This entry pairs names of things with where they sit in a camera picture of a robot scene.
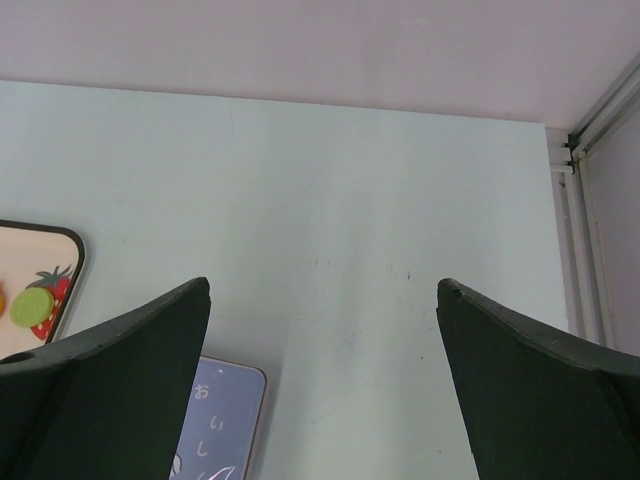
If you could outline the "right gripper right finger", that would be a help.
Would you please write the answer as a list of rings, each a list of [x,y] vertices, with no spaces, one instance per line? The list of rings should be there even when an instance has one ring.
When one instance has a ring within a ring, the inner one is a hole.
[[[482,479],[636,479],[639,359],[443,279],[437,321]]]

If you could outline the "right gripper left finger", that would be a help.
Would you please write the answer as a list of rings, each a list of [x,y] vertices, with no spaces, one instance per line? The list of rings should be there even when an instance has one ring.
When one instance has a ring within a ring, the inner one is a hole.
[[[2,359],[2,478],[168,478],[210,308],[198,277]]]

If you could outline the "silver tin lid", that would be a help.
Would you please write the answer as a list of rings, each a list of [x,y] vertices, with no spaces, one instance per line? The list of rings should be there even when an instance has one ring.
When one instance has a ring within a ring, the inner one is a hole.
[[[169,477],[246,479],[266,387],[258,368],[202,356]]]

